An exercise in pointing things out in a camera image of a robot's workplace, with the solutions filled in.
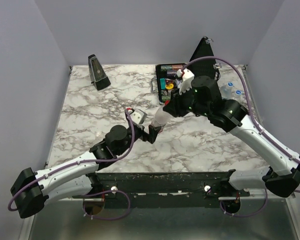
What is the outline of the red label water bottle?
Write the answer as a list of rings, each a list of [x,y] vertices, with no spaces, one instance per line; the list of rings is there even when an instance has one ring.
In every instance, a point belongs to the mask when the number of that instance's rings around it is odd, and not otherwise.
[[[160,127],[159,133],[161,133],[165,127],[165,125],[171,120],[173,117],[168,112],[164,111],[164,105],[160,106],[156,111],[154,118],[151,121],[151,126],[157,128]]]

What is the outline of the Pocari Sweat clear bottle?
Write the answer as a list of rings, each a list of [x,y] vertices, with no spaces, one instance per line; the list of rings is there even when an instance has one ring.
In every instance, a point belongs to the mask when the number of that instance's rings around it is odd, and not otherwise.
[[[220,87],[220,93],[223,99],[231,99],[233,93],[234,85],[233,87],[228,87],[227,83]]]

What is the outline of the clear unlabelled plastic bottle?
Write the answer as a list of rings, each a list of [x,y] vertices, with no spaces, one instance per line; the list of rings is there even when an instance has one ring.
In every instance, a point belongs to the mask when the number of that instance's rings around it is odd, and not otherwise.
[[[237,90],[235,90],[235,91],[231,94],[231,99],[232,99],[232,100],[239,101],[239,100],[241,99],[242,95],[236,95],[236,91],[237,91]]]

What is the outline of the white blue Pocari cap spare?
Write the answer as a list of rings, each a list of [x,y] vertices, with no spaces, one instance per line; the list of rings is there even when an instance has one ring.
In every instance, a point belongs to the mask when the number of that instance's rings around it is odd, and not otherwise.
[[[241,92],[240,90],[236,90],[236,91],[235,91],[235,94],[238,95],[238,96],[241,96],[241,95],[242,95],[242,92]]]

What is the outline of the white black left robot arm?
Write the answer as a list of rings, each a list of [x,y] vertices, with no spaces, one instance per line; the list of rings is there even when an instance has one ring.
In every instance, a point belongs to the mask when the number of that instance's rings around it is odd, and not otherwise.
[[[58,187],[122,160],[137,140],[153,144],[162,129],[149,125],[145,132],[143,126],[134,123],[129,127],[115,125],[101,142],[73,160],[44,170],[23,169],[10,189],[12,199],[8,210],[18,212],[22,219],[37,214],[52,200]]]

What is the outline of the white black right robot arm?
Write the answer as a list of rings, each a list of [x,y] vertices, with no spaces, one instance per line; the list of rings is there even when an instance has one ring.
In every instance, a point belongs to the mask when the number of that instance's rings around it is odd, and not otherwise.
[[[191,81],[191,88],[184,93],[171,92],[170,101],[163,111],[173,117],[188,113],[207,117],[209,122],[231,133],[251,147],[268,167],[254,170],[232,170],[228,179],[220,183],[220,191],[231,196],[237,190],[267,189],[279,197],[289,197],[300,184],[300,154],[289,149],[254,124],[248,110],[234,99],[223,99],[219,86],[208,76]]]

